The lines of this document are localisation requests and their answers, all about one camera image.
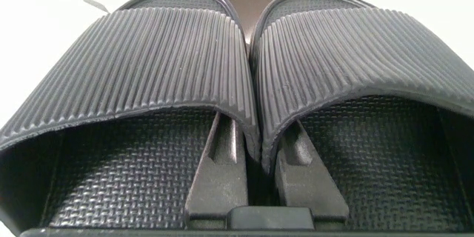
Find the slide sandal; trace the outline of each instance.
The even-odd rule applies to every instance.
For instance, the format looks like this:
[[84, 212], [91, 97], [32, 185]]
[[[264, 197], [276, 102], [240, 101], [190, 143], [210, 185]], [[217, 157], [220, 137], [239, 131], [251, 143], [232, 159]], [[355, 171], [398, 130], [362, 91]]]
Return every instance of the slide sandal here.
[[262, 166], [320, 230], [474, 230], [474, 72], [414, 18], [275, 0], [250, 52]]
[[0, 220], [16, 235], [222, 228], [260, 149], [235, 14], [132, 0], [92, 24], [0, 131]]

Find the textured footbed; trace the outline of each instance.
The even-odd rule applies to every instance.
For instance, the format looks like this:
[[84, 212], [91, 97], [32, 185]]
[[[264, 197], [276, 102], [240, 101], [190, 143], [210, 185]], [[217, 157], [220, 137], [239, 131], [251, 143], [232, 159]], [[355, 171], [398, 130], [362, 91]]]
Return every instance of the textured footbed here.
[[270, 10], [267, 20], [264, 23], [264, 29], [270, 26], [275, 20], [298, 12], [357, 7], [360, 6], [344, 0], [285, 0]]
[[65, 130], [39, 226], [184, 228], [214, 116], [170, 110]]
[[369, 96], [301, 123], [350, 208], [348, 230], [474, 229], [436, 107]]
[[224, 7], [216, 0], [144, 0], [134, 4], [131, 8], [140, 7], [181, 7], [215, 10], [220, 13], [226, 13]]

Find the white surface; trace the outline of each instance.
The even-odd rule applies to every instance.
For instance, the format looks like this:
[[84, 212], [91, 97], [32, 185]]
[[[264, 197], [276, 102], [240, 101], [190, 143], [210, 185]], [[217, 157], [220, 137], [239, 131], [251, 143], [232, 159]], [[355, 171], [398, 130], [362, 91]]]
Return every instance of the white surface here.
[[[115, 10], [128, 0], [96, 0]], [[365, 0], [409, 13], [474, 68], [473, 0]], [[1, 0], [0, 127], [74, 40], [104, 13], [79, 0]], [[11, 237], [0, 223], [0, 236]]]

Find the black plastic piece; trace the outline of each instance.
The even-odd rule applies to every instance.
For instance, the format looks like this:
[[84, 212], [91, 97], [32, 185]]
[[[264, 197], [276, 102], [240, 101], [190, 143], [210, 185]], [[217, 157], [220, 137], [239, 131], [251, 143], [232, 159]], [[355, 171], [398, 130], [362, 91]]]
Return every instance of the black plastic piece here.
[[316, 221], [348, 218], [344, 197], [299, 121], [281, 138], [275, 180], [282, 204], [309, 207]]
[[227, 215], [228, 230], [314, 230], [309, 208], [237, 207]]
[[248, 205], [244, 136], [236, 121], [217, 115], [188, 194], [191, 229], [224, 229], [226, 215]]

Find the black rubber slide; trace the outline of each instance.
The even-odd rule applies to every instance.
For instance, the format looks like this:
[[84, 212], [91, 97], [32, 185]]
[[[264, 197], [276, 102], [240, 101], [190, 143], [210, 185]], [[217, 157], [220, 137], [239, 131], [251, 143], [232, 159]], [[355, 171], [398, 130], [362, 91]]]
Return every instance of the black rubber slide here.
[[92, 24], [1, 129], [0, 220], [16, 235], [222, 228], [248, 203], [258, 135], [230, 3], [132, 0]]
[[474, 230], [474, 72], [426, 27], [361, 0], [275, 0], [250, 59], [282, 205], [311, 207], [316, 230]]

